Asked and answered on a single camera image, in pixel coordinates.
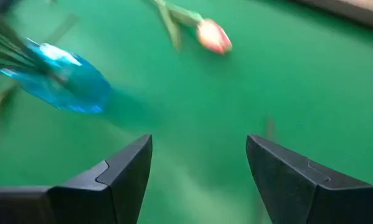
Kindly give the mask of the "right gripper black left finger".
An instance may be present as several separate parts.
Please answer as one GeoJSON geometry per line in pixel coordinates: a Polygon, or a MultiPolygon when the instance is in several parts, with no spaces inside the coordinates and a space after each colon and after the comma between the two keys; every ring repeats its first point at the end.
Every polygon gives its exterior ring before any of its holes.
{"type": "Polygon", "coordinates": [[[60,185],[0,187],[0,223],[137,223],[152,154],[146,134],[60,185]]]}

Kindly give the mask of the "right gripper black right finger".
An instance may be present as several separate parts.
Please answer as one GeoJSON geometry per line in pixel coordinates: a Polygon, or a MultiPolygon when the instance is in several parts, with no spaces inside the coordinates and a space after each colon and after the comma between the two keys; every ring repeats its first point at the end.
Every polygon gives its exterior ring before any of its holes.
{"type": "Polygon", "coordinates": [[[273,223],[373,224],[373,185],[258,135],[246,153],[273,223]]]}

